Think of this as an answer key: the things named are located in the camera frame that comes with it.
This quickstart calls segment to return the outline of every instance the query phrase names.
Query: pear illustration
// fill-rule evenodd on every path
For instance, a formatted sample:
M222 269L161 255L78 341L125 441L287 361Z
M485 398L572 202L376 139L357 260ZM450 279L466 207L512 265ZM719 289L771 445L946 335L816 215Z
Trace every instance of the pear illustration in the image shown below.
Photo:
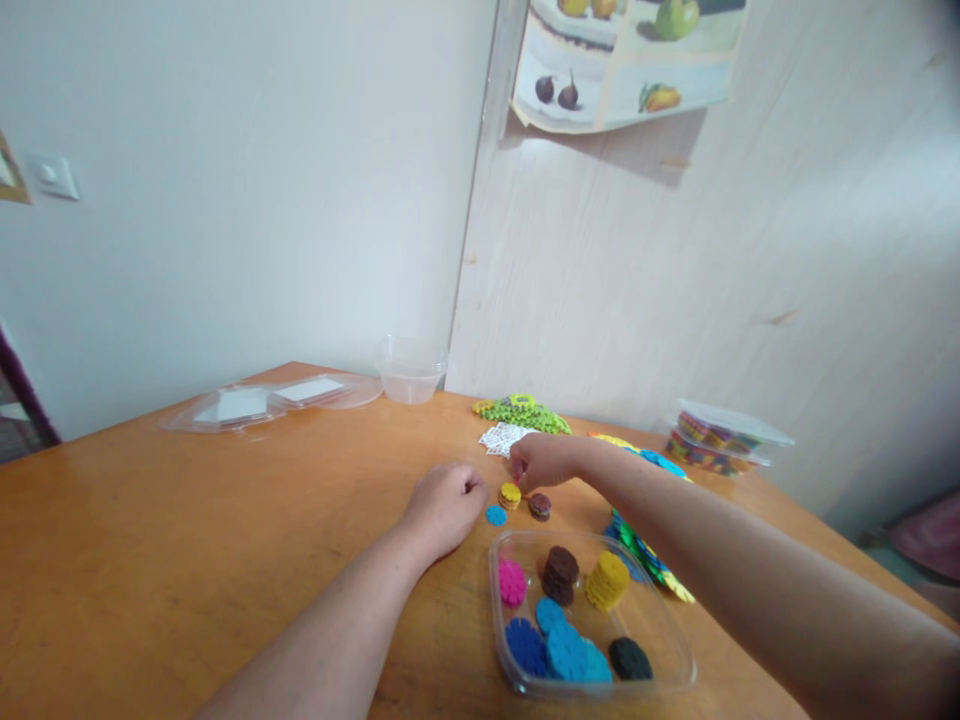
M580 17L590 7L590 0L557 0L560 12L570 17Z
M557 102L564 110L576 110L578 99L580 99L580 93L577 92L577 84L573 81L573 68L570 68L570 84L560 91Z
M675 41L693 32L699 19L697 0L662 0L653 26L661 39Z

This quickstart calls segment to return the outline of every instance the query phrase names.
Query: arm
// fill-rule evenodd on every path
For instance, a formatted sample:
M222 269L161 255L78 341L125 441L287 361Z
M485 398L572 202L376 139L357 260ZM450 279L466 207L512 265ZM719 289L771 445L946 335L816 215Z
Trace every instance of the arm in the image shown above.
M613 445L528 435L529 492L579 476L815 718L947 717L960 638L713 493Z
M469 465L417 481L400 522L338 575L197 720L365 718L420 576L470 533L489 491Z

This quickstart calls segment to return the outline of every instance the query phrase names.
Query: brown toy piece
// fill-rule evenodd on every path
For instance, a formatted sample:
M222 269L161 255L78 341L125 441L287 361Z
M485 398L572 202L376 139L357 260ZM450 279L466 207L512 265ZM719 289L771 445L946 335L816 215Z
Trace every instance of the brown toy piece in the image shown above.
M539 522L546 522L550 519L550 508L552 503L543 493L536 493L528 501L530 505L530 514Z
M543 577L540 579L543 594L556 601L560 607L567 607L573 602L573 584L578 577L580 566L570 551L559 545L550 548Z

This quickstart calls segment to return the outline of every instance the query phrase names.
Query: clear plastic tray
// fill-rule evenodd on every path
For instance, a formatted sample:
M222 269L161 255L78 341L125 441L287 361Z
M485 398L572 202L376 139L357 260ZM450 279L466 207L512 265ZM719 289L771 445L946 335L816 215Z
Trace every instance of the clear plastic tray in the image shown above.
M175 410L160 421L165 430L218 433L241 432L286 414L271 399L270 385L227 385Z
M620 637L632 638L650 659L653 679L622 681L614 673L612 683L570 683L538 678L527 674L513 659L507 646L506 626L516 617L526 618L537 627L535 609L543 597L540 575L550 548L561 545L573 553L580 566L580 578L574 586L573 604L564 608L567 620L577 632L589 638L609 661L610 643ZM619 551L641 573L644 582L631 582L627 594L609 613L600 612L583 594L583 582L604 550ZM500 599L501 560L519 563L527 576L527 596L519 608L511 608ZM497 655L513 688L538 698L615 700L622 697L670 695L696 682L697 666L690 647L667 609L660 592L643 569L620 543L590 533L558 533L543 530L507 530L490 547L490 587L493 601L493 630Z
M353 373L324 373L271 388L271 401L284 407L349 410L373 402L383 392L379 378Z

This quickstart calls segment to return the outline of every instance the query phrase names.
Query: pink toy piece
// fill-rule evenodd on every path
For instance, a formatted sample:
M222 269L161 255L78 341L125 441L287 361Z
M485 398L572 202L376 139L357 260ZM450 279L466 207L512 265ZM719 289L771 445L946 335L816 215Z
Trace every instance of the pink toy piece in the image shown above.
M527 577L518 563L500 561L500 599L510 607L519 607L527 596Z

